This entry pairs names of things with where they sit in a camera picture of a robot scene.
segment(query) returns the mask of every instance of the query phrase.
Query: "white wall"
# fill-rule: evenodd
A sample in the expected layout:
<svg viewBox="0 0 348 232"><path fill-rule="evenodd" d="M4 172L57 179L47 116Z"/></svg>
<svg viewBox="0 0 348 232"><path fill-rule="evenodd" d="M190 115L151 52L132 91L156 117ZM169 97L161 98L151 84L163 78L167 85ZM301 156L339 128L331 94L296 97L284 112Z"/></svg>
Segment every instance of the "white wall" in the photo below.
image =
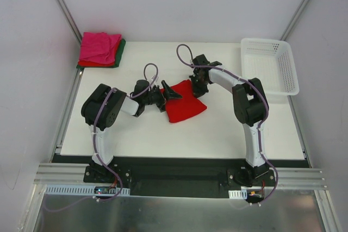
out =
<svg viewBox="0 0 348 232"><path fill-rule="evenodd" d="M314 167L329 184L348 230L348 0L313 0L288 42L300 93L294 98Z"/></svg>
<svg viewBox="0 0 348 232"><path fill-rule="evenodd" d="M301 0L65 0L83 31L128 41L279 39Z"/></svg>
<svg viewBox="0 0 348 232"><path fill-rule="evenodd" d="M0 231L15 231L48 159L78 44L55 0L0 0Z"/></svg>

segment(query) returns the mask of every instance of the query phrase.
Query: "wire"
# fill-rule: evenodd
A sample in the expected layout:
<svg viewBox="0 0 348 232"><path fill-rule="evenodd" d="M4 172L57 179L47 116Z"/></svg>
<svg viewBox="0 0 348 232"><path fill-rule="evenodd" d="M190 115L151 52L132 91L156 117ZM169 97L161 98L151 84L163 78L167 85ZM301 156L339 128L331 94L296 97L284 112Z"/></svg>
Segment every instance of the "wire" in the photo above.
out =
<svg viewBox="0 0 348 232"><path fill-rule="evenodd" d="M265 186L266 186L265 180L262 180L262 188L256 192L261 192L262 195L265 196Z"/></svg>
<svg viewBox="0 0 348 232"><path fill-rule="evenodd" d="M148 85L147 88L145 88L145 89L142 90L141 92L137 93L136 95L133 96L132 93L131 93L130 99L134 99L134 98L137 98L137 97L141 96L141 95L142 95L143 93L145 93L148 89L150 89L151 86L155 83L155 81L156 81L156 79L157 79L157 76L158 76L158 67L157 67L157 65L155 65L155 64L152 63L152 62L149 62L147 65L145 65L143 74L144 74L145 79L147 80L146 75L145 75L145 72L146 72L146 68L147 68L149 65L153 65L153 66L156 68L156 74L154 75L152 82Z"/></svg>
<svg viewBox="0 0 348 232"><path fill-rule="evenodd" d="M262 94L260 93L260 91L257 90L257 88L256 88L255 86L253 86L248 80L243 79L243 78L241 78L241 77L238 77L236 74L231 73L230 71L228 71L228 70L226 70L226 69L224 69L224 68L220 68L220 67L216 67L216 66L210 66L210 65L192 65L192 64L189 64L189 63L185 62L185 61L181 58L181 56L180 56L180 54L179 54L179 48L180 48L181 46L184 46L184 47L186 47L186 48L189 50L190 55L191 55L191 60L193 60L194 56L193 56L193 54L192 54L191 48L190 48L188 45L186 45L186 44L184 44L184 43L181 43L180 45L178 45L177 48L176 48L176 55L178 56L178 59L180 60L180 62L182 62L184 65L187 65L187 66L189 66L189 67L191 67L191 68L210 68L210 69L216 69L216 70L225 72L225 73L227 73L229 76L232 76L233 78L235 78L235 79L241 81L242 83L246 83L247 85L249 85L250 88L253 89L253 90L255 91L255 93L257 94L257 96L258 96L258 97L261 99L261 101L263 102L263 104L264 104L264 106L265 106L265 110L266 110L266 115L265 115L264 119L263 119L262 121L260 121L259 124L258 124L258 126L257 126L257 127L258 127L259 153L260 153L261 157L263 158L263 160L264 160L271 168L273 168L273 170L274 170L274 172L275 172L275 175L276 175L276 183L275 183L275 185L274 185L272 191L264 198L263 201L265 201L265 200L268 199L268 198L274 193L274 191L276 190L276 187L277 187L277 185L278 185L278 176L279 176L279 175L278 175L278 171L277 171L277 169L275 168L275 166L273 166L273 164L269 162L269 160L265 157L264 152L262 151L262 140L261 140L261 131L260 131L260 128L261 128L261 125L267 120L268 115L269 115L269 107L268 107L268 104L267 104L265 98L262 96Z"/></svg>
<svg viewBox="0 0 348 232"><path fill-rule="evenodd" d="M109 186L109 190L114 189L114 188L116 187L116 185L117 185L117 179L115 178L114 183L112 183L112 184Z"/></svg>
<svg viewBox="0 0 348 232"><path fill-rule="evenodd" d="M120 190L119 190L117 193L115 193L115 194L114 194L112 197L110 197L110 198L106 198L106 199L101 199L101 198L99 198L98 200L99 200L99 201L102 201L102 202L105 202L105 201L109 201L109 200L114 199L115 197L117 197L117 196L122 192L122 189L123 189L123 183L122 183L122 180L121 180L120 176L119 176L116 172L114 172L111 168L109 168L108 165L106 165L106 164L102 161L102 159L100 158L100 156L99 156L99 154L98 154L98 151L97 151L97 143L96 143L96 137L97 137L97 134L96 134L96 132L97 132L97 122L98 122L99 117L100 117L100 115L102 114L102 111L103 111L105 105L107 104L107 101L109 100L111 94L112 94L113 92L116 92L116 91L117 91L116 88L112 88L112 89L108 92L108 94L106 95L106 97L105 97L105 99L104 99L104 101L103 101L103 103L102 103L102 106L100 106L100 109L99 109L99 111L98 111L98 114L97 114L97 116L96 116L96 118L95 118L95 120L94 120L94 124L93 124L93 137L92 137L92 139L93 139L93 149L94 149L94 152L96 153L97 159L100 161L100 163L101 163L109 172L111 172L111 173L115 176L115 179L117 179L117 180L120 182Z"/></svg>
<svg viewBox="0 0 348 232"><path fill-rule="evenodd" d="M107 198L107 199L100 199L100 198L99 198L98 201L102 201L102 202L109 201L109 200L111 200L111 199L117 197L117 196L121 193L121 191L122 191L122 189L123 189L123 184L122 184L121 178L119 177L119 175L117 175L117 173L115 173L111 168L109 168L109 167L102 161L102 159L100 158L100 156L99 156L99 154L98 154L98 151L97 151L97 144L96 144L97 122L98 122L98 120L99 120L99 117L100 117L100 115L101 115L101 113L102 113L102 111L103 111L103 109L104 109L104 107L105 107L105 105L106 105L108 99L110 98L111 94L112 94L113 92L115 92L115 91L117 91L117 89L116 89L116 88L112 88L112 89L108 92L108 94L106 95L106 97L105 97L105 99L104 99L104 101L103 101L102 106L100 107L100 109L99 109L99 111L98 111L98 114L97 114L97 116L96 116L96 118L95 118L95 120L94 120L94 124L93 124L93 137L92 137L92 139L93 139L93 149L94 149L94 152L96 153L97 159L100 161L100 163L101 163L108 171L110 171L110 172L115 176L115 181L118 180L118 181L120 182L120 190L119 190L117 193L115 193L115 194L114 194L112 197L110 197L110 198ZM84 200L86 200L86 199L88 199L88 198L92 198L92 197L91 197L91 196L86 196L86 197L80 198L79 200L75 201L74 203L72 203L72 204L70 204L70 205L68 205L68 206L65 206L65 207L63 207L63 208L60 208L60 209L49 209L49 208L46 206L46 198L47 198L47 196L44 197L43 202L42 202L42 207L43 207L43 209L46 210L47 212L57 213L57 212L61 212L61 211L63 211L63 210L66 210L66 209L68 209L68 208L70 208L70 207L72 207L72 206L75 206L76 204L80 203L81 201L84 201Z"/></svg>

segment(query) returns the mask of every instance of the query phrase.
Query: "plastic basket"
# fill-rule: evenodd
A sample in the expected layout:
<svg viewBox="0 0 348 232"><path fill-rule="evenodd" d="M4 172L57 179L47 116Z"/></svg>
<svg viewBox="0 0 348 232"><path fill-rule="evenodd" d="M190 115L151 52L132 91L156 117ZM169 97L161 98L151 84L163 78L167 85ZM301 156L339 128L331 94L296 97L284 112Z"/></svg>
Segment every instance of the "plastic basket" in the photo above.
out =
<svg viewBox="0 0 348 232"><path fill-rule="evenodd" d="M242 39L241 71L245 78L259 78L266 95L296 95L300 90L293 53L284 41Z"/></svg>

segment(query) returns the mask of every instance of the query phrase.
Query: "white tabletop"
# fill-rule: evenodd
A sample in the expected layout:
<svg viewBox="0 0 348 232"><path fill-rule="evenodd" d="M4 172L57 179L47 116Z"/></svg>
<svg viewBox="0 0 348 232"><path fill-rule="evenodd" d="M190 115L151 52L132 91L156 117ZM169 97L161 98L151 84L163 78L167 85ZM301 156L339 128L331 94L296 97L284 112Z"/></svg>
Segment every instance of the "white tabletop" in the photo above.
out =
<svg viewBox="0 0 348 232"><path fill-rule="evenodd" d="M91 134L80 111L83 103L100 83L130 93L148 62L159 67L159 81L175 85L188 79L192 69L176 57L179 43L128 42L120 67L86 68L83 72L72 110L61 155L92 155ZM236 74L241 74L240 44L189 43L194 56L205 54L209 61L218 60ZM189 53L181 50L184 60ZM147 76L154 74L149 66ZM246 153L243 127L233 112L232 95L222 87L211 84L200 100L208 107L203 113L183 122L171 124L166 112L155 105L145 108L136 118L120 112L110 128L115 156L170 158L244 158ZM270 103L265 122L265 151L270 159L304 159L289 103Z"/></svg>

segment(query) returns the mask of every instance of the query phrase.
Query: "metal floor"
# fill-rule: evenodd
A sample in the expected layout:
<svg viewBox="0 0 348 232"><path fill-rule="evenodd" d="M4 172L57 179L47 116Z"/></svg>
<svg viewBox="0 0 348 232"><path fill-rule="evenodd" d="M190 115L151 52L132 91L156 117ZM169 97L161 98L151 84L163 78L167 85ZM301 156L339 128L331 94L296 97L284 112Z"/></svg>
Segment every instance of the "metal floor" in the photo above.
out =
<svg viewBox="0 0 348 232"><path fill-rule="evenodd" d="M49 209L80 196L46 195ZM278 190L267 202L244 200L119 197L87 199L57 213L40 210L34 231L325 231L314 191Z"/></svg>

